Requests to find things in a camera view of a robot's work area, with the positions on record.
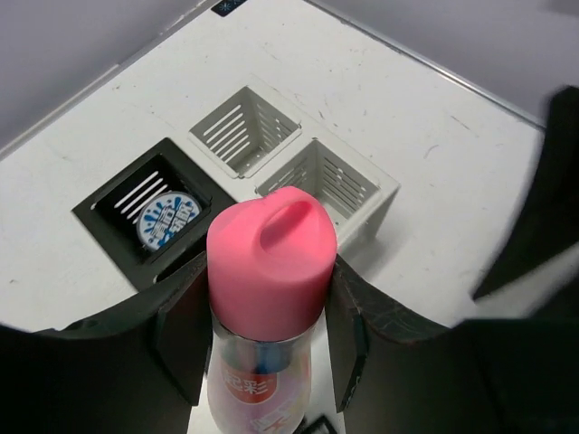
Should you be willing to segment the pink cap crayon bottle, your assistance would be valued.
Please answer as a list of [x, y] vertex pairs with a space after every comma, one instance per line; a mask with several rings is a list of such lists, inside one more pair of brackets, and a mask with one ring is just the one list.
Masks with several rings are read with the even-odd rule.
[[223, 433], [291, 433], [311, 394], [311, 337], [337, 257], [325, 208], [287, 186], [221, 212], [207, 233], [207, 400]]

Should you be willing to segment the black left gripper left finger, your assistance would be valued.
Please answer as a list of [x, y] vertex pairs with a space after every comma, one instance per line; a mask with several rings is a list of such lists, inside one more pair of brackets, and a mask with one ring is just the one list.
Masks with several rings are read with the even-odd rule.
[[4, 433], [184, 433], [211, 343], [206, 256], [62, 330], [1, 329]]

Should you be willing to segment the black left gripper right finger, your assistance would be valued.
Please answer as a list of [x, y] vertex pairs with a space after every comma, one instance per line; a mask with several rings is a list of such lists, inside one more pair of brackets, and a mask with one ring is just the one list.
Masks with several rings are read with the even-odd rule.
[[578, 284], [522, 319], [446, 327], [337, 259], [326, 304], [349, 433], [575, 433]]

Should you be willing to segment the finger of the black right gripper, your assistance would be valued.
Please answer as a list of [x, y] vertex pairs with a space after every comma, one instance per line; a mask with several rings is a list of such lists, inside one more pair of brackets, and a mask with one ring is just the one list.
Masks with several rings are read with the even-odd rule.
[[512, 231], [480, 281], [476, 316], [578, 314], [578, 89], [549, 100], [543, 144]]

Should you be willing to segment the blue white round tub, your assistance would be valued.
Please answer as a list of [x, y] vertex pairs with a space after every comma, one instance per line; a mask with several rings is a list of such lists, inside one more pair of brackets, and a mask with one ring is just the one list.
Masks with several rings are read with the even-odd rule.
[[188, 193], [162, 193], [141, 210], [136, 221], [137, 236], [147, 250], [157, 251], [202, 210], [200, 203]]

